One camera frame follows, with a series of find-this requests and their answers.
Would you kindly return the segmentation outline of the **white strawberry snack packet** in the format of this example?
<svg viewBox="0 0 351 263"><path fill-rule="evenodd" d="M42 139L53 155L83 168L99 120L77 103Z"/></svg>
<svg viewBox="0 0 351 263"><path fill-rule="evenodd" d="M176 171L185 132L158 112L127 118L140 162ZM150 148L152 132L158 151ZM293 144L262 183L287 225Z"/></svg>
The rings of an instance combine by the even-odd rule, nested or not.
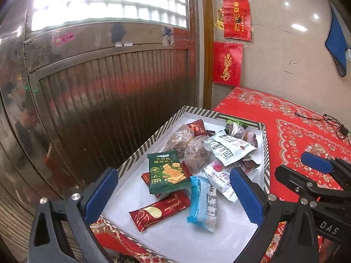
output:
<svg viewBox="0 0 351 263"><path fill-rule="evenodd" d="M230 184L230 172L233 168L241 168L244 173L253 179L255 170L259 167L251 158L246 160L239 160L228 166L224 166L220 160L214 160L207 167L203 169L208 181L215 187L228 201L236 202L237 195Z"/></svg>

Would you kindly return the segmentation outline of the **clear bag of brown snacks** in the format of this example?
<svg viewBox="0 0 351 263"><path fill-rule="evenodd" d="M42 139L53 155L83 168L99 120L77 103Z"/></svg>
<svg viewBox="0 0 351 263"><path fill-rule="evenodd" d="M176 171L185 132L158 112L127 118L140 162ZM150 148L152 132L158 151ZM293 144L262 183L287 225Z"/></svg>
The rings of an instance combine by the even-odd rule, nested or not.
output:
<svg viewBox="0 0 351 263"><path fill-rule="evenodd" d="M187 125L182 125L166 142L164 151L176 150L177 157L183 160L192 174L198 174L210 156L204 148L208 135L195 136Z"/></svg>

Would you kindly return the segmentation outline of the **blue white snack packet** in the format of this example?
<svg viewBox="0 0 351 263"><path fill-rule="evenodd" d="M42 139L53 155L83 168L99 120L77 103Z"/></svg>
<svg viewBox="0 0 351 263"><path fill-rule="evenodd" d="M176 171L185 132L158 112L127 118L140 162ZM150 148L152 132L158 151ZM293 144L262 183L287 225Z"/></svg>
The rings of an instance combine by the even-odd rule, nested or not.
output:
<svg viewBox="0 0 351 263"><path fill-rule="evenodd" d="M217 190L207 178L191 176L190 213L187 222L214 233L217 222Z"/></svg>

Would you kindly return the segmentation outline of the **white green-print snack packet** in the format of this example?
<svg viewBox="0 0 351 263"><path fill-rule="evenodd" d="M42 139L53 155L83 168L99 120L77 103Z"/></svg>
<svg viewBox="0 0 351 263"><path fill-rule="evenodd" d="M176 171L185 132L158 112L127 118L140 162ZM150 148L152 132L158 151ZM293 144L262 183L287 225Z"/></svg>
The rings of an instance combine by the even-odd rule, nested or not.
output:
<svg viewBox="0 0 351 263"><path fill-rule="evenodd" d="M256 150L256 147L248 142L227 135L225 131L208 138L203 143L206 151L211 152L226 167Z"/></svg>

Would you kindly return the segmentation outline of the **dark red gold snack bar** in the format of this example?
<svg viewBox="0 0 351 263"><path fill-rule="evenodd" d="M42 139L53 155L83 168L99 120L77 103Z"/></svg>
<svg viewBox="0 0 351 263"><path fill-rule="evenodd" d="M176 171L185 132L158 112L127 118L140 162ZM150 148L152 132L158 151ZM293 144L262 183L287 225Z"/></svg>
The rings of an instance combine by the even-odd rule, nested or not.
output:
<svg viewBox="0 0 351 263"><path fill-rule="evenodd" d="M165 198L134 211L129 215L138 231L149 227L190 207L190 200L183 191L172 192Z"/></svg>

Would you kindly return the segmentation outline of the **red floral tablecloth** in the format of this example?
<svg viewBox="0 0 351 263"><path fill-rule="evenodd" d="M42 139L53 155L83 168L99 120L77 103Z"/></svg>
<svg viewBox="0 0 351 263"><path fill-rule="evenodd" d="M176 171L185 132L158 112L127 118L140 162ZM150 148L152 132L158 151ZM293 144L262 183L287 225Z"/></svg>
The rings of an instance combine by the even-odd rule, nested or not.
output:
<svg viewBox="0 0 351 263"><path fill-rule="evenodd" d="M319 187L341 190L329 174L304 166L299 160L305 151L324 158L341 158L350 163L350 145L336 126L324 121L308 120L305 117L321 119L322 115L288 100L261 93L253 89L235 88L214 108L214 111L238 116L266 125L270 159L270 188L282 200L296 201L297 195L289 191L274 179L274 171L284 164L315 181ZM272 241L261 259L270 262L282 238L286 223L278 225ZM138 246L114 227L109 227L104 220L92 225L93 233L99 243L108 249L123 255L117 262L165 262L156 259L145 248Z"/></svg>

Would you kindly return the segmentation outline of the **clear wrapped dark candies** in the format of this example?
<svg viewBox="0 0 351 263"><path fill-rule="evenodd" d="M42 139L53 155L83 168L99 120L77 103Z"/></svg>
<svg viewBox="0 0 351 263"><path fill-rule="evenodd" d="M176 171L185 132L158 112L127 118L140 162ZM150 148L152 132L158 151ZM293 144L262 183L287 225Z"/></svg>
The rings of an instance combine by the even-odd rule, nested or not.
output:
<svg viewBox="0 0 351 263"><path fill-rule="evenodd" d="M245 130L245 128L242 127L240 124L237 124L235 122L227 123L225 132L229 136L246 141L247 143L254 146L255 148L258 147L256 134L254 132Z"/></svg>

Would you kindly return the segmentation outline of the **striped cardboard snack box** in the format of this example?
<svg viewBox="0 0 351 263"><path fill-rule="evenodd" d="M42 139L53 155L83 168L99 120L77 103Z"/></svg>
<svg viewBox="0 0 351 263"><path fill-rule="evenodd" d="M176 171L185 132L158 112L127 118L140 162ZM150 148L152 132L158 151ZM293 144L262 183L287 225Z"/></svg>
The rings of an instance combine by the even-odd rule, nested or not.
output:
<svg viewBox="0 0 351 263"><path fill-rule="evenodd" d="M234 167L269 192L265 125L184 106L122 164L92 231L138 262L234 262L258 229L230 185Z"/></svg>

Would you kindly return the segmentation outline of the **green cracker packet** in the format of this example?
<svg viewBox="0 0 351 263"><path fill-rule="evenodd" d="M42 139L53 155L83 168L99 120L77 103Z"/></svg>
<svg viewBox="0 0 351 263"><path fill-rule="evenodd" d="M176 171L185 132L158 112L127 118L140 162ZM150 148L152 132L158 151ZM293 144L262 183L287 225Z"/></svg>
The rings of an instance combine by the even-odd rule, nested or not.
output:
<svg viewBox="0 0 351 263"><path fill-rule="evenodd" d="M149 160L149 193L168 194L190 186L176 150L147 154Z"/></svg>

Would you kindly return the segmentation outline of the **small red candy packet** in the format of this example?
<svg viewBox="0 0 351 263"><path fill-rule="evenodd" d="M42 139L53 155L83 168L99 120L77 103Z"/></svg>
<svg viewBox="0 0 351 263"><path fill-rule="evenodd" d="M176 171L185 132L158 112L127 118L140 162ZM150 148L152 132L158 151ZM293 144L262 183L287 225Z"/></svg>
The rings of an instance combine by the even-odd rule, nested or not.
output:
<svg viewBox="0 0 351 263"><path fill-rule="evenodd" d="M208 132L205 128L205 125L202 119L198 119L194 122L186 124L186 126L194 132L195 137L208 135Z"/></svg>

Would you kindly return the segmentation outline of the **metal door with window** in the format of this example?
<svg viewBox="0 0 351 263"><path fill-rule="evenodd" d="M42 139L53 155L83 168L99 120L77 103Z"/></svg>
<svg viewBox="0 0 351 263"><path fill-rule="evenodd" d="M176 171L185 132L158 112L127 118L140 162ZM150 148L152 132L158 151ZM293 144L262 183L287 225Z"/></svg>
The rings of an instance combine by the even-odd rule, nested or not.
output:
<svg viewBox="0 0 351 263"><path fill-rule="evenodd" d="M39 200L120 168L199 101L198 0L1 6L1 239L27 259Z"/></svg>

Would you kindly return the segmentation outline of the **blue cloth on wall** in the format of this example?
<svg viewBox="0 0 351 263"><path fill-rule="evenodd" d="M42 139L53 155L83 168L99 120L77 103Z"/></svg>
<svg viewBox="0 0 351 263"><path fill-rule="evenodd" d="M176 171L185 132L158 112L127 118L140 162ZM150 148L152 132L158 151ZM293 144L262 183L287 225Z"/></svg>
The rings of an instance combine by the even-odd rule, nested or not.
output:
<svg viewBox="0 0 351 263"><path fill-rule="evenodd" d="M348 50L348 44L344 37L342 28L337 19L336 13L330 4L331 10L331 24L328 32L327 39L325 41L325 47L332 55L334 63L336 65L338 74L340 77L346 77L347 66L346 66L346 52Z"/></svg>

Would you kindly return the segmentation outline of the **lower red wall envelope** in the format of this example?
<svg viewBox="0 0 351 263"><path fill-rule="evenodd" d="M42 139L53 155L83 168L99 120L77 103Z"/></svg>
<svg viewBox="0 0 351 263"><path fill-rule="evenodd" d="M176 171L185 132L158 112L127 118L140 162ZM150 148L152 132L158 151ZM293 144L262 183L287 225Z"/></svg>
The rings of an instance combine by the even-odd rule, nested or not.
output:
<svg viewBox="0 0 351 263"><path fill-rule="evenodd" d="M214 42L213 83L240 86L242 43Z"/></svg>

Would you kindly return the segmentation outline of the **upper red wall decoration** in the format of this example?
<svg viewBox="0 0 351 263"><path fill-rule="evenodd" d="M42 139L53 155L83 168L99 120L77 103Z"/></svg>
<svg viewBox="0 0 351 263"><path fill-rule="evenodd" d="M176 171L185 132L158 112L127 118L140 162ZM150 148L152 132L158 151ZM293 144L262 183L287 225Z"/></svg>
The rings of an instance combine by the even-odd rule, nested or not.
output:
<svg viewBox="0 0 351 263"><path fill-rule="evenodd" d="M216 28L224 31L227 39L252 40L251 5L249 0L222 0L217 9Z"/></svg>

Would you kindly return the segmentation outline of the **wooden door frame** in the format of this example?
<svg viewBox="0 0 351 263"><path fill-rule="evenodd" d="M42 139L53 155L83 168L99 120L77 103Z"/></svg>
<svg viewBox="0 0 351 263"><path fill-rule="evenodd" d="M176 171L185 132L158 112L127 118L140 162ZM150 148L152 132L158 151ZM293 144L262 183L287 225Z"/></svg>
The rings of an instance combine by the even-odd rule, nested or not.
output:
<svg viewBox="0 0 351 263"><path fill-rule="evenodd" d="M212 106L212 77L213 77L213 42L214 42L214 14L212 0L202 0L203 4L203 45L204 45L204 80L203 107Z"/></svg>

